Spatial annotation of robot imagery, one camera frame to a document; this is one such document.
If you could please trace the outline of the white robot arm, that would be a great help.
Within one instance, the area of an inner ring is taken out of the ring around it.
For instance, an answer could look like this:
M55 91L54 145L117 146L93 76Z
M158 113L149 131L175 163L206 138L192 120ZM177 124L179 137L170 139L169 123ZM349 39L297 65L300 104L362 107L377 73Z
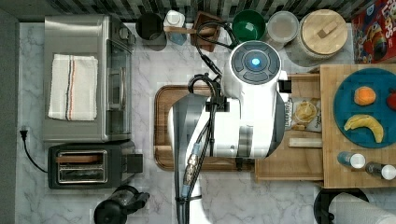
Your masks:
M251 40L233 49L223 74L196 75L188 90L168 114L177 223L209 224L199 183L204 158L271 155L285 132L288 98L281 94L291 86L277 51Z

